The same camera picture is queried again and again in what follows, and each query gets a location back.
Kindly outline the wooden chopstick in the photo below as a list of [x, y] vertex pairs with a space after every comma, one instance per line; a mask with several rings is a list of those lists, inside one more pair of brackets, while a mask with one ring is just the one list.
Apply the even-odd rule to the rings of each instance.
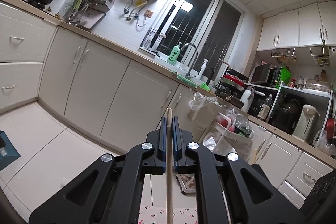
[[257, 156], [257, 149], [255, 148], [252, 153], [251, 165], [256, 162], [256, 156]]
[[173, 111], [166, 110], [167, 118], [167, 151], [166, 151], [166, 216], [167, 224], [173, 224], [173, 137], [172, 121]]

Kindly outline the white rolling cart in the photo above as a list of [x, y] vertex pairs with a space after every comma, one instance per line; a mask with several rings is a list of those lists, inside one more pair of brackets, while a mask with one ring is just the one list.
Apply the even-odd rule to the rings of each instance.
[[246, 116], [231, 107], [217, 114], [202, 144], [215, 154], [235, 152], [248, 161], [252, 156], [254, 136]]

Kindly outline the green cleaning cloth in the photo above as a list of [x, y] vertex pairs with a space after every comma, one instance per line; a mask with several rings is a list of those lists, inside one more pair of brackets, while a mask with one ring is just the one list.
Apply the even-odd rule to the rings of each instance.
[[180, 75], [176, 71], [173, 71], [173, 75], [175, 75], [177, 80], [179, 80], [181, 83], [183, 83], [184, 85], [188, 86], [191, 89], [196, 89], [198, 87], [198, 85], [196, 83], [192, 82], [191, 80], [187, 79], [186, 77], [183, 77], [182, 75]]

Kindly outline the crumpled clear plastic bag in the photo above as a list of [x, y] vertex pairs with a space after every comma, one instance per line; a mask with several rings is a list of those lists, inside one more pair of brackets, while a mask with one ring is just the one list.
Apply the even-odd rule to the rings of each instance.
[[336, 155], [335, 145], [330, 144], [327, 139], [327, 132], [319, 130], [313, 139], [313, 147], [329, 156]]

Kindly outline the red lidded pan stack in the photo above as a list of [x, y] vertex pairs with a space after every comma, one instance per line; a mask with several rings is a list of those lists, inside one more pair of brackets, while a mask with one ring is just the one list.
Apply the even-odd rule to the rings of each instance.
[[225, 64], [227, 68], [216, 85], [215, 94], [221, 99], [241, 109], [244, 106], [241, 97], [245, 91], [245, 84], [248, 81], [248, 77], [232, 69], [224, 60], [220, 59], [219, 61]]

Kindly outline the green soap bottle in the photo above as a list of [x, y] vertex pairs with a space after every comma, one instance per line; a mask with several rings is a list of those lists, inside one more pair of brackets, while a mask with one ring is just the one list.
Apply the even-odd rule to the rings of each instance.
[[178, 42], [171, 50], [169, 57], [166, 60], [168, 64], [174, 65], [175, 62], [177, 61], [177, 58], [181, 52], [181, 44], [182, 44], [181, 42]]

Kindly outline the white spray bottle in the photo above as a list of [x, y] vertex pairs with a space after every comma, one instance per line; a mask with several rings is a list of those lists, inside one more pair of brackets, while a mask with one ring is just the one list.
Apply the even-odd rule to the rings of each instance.
[[208, 62], [209, 62], [208, 59], [204, 59], [203, 60], [203, 63], [202, 63], [201, 68], [200, 68], [200, 71], [199, 71], [198, 75], [196, 76], [197, 79], [200, 80], [202, 78], [202, 75], [203, 75], [203, 73], [204, 73], [204, 71], [205, 71], [205, 69], [207, 67]]

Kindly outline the red frying pan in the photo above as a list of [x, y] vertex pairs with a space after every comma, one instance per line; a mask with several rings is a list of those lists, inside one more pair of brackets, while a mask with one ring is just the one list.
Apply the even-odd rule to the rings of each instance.
[[327, 132], [327, 140], [332, 141], [335, 134], [335, 119], [330, 118], [327, 120], [325, 130]]

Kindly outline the white electric kettle pot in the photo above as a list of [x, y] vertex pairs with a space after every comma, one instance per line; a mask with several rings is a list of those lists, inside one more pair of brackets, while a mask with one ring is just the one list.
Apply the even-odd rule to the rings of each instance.
[[319, 111], [314, 106], [304, 105], [292, 135], [311, 144], [319, 116]]

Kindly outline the clear plastic bottle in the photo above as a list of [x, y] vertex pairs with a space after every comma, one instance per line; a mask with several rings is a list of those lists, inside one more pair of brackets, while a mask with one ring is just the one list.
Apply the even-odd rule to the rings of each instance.
[[265, 121], [270, 112], [272, 105], [273, 105], [273, 95], [269, 94], [269, 96], [263, 102], [261, 109], [257, 115], [257, 118], [262, 121]]

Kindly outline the white counter shelf rack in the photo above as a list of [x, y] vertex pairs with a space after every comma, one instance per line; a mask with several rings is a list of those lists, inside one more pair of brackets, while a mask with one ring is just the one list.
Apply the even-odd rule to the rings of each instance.
[[267, 124], [272, 124], [275, 112], [284, 102], [288, 101], [289, 98], [295, 98], [302, 106], [305, 104], [314, 106], [319, 112], [315, 129], [318, 131], [325, 128], [333, 102], [333, 92], [323, 93], [315, 90], [301, 90], [285, 86], [283, 83], [280, 84], [278, 89], [251, 83], [246, 83], [245, 86], [254, 87], [257, 91], [265, 93], [266, 95], [271, 93], [274, 95], [273, 105], [265, 121]]

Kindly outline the black rice cooker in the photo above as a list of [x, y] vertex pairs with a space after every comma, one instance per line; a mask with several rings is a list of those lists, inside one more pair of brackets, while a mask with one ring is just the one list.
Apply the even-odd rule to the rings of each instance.
[[290, 99], [279, 107], [272, 116], [272, 126], [291, 135], [297, 125], [302, 110], [297, 99]]

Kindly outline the black microwave oven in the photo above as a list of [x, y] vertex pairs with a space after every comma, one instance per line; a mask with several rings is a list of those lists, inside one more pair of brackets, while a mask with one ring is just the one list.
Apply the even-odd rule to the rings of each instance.
[[250, 83], [275, 88], [280, 79], [281, 67], [273, 67], [271, 63], [259, 65], [254, 69]]

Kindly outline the blue dustpan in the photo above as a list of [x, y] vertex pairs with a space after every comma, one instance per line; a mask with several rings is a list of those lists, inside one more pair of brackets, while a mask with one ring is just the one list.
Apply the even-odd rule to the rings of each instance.
[[19, 152], [15, 149], [4, 131], [0, 131], [0, 170], [5, 169], [14, 161], [20, 158]]

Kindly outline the wall spice rack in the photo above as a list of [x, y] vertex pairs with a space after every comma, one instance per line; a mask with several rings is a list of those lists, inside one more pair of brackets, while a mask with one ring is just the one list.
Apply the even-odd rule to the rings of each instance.
[[110, 11], [115, 0], [71, 0], [62, 20], [84, 30], [92, 30]]

